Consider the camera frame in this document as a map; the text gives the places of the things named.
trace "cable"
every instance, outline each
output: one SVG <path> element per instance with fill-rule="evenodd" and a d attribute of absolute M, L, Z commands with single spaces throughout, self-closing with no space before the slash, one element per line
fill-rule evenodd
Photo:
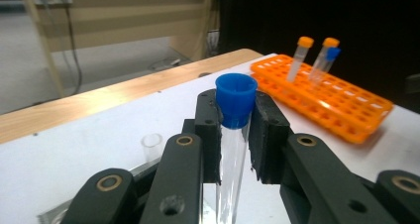
<path fill-rule="evenodd" d="M 59 27 L 55 23 L 55 19 L 53 18 L 53 14 L 52 14 L 52 12 L 50 10 L 50 6 L 49 6 L 49 3 L 48 3 L 48 0 L 41 0 L 41 1 L 43 2 L 44 7 L 46 8 L 47 15 L 49 16 L 49 19 L 50 19 L 50 21 L 52 23 L 52 26 L 55 29 L 56 35 L 58 36 L 59 47 L 60 47 L 60 50 L 61 50 L 62 57 L 64 59 L 65 65 L 67 66 L 68 71 L 70 71 L 71 82 L 72 82 L 73 86 L 75 86 L 76 85 L 76 81 L 74 79 L 74 74 L 73 74 L 73 71 L 71 69 L 70 63 L 68 62 L 67 55 L 65 54 L 64 41 L 62 40 L 61 30 L 59 29 Z"/>
<path fill-rule="evenodd" d="M 77 57 L 77 52 L 76 52 L 76 46 L 75 46 L 75 42 L 74 42 L 74 33 L 73 33 L 73 27 L 71 25 L 71 17 L 70 17 L 70 12 L 68 10 L 68 4 L 62 0 L 64 3 L 64 9 L 65 9 L 65 15 L 67 16 L 67 23 L 68 23 L 68 32 L 70 35 L 70 43 L 71 43 L 71 51 L 73 54 L 73 58 L 74 58 L 74 62 L 77 68 L 77 75 L 78 75 L 78 81 L 77 81 L 77 86 L 74 89 L 74 92 L 72 95 L 75 95 L 77 93 L 79 93 L 80 91 L 80 87 L 83 81 L 83 73 L 81 72 L 81 68 L 80 68 L 80 64 L 78 62 L 78 57 Z"/>

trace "black panel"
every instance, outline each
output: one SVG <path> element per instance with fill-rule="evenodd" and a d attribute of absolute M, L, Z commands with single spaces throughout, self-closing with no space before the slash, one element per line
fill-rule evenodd
<path fill-rule="evenodd" d="M 341 41 L 331 73 L 420 113 L 405 78 L 420 73 L 419 0 L 221 0 L 220 51 L 249 48 L 293 56 L 299 37 Z"/>

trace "test tube rack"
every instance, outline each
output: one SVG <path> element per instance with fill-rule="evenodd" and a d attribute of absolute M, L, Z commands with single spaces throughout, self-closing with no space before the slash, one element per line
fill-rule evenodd
<path fill-rule="evenodd" d="M 278 55 L 251 65 L 259 90 L 353 144 L 362 144 L 389 114 L 393 103 L 325 73 L 318 84 L 303 63 L 293 82 L 286 80 L 293 58 Z"/>

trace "small glass tube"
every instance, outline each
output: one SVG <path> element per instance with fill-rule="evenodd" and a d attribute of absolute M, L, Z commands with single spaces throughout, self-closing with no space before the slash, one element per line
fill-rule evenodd
<path fill-rule="evenodd" d="M 309 49 L 312 47 L 314 41 L 311 38 L 308 37 L 301 37 L 299 38 L 299 41 L 297 42 L 297 49 L 293 56 L 293 62 L 290 66 L 290 71 L 287 74 L 287 81 L 293 82 L 294 78 L 296 77 L 297 71 L 300 68 L 300 65 L 302 65 L 303 61 L 306 58 L 306 55 L 308 54 Z"/>
<path fill-rule="evenodd" d="M 228 73 L 218 77 L 216 85 L 216 101 L 223 114 L 216 220 L 218 224 L 234 224 L 257 82 L 248 75 Z"/>
<path fill-rule="evenodd" d="M 142 137 L 143 154 L 146 163 L 161 157 L 163 152 L 162 136 L 158 133 L 148 134 Z"/>

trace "blue cap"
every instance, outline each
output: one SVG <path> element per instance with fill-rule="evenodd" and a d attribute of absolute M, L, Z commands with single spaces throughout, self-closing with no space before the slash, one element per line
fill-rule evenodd
<path fill-rule="evenodd" d="M 339 55 L 341 49 L 339 48 L 328 48 L 327 50 L 327 56 L 325 57 L 326 60 L 331 61 L 336 59 L 336 57 Z"/>
<path fill-rule="evenodd" d="M 216 102 L 223 113 L 222 125 L 245 127 L 256 101 L 257 82 L 241 73 L 227 73 L 216 79 Z"/>

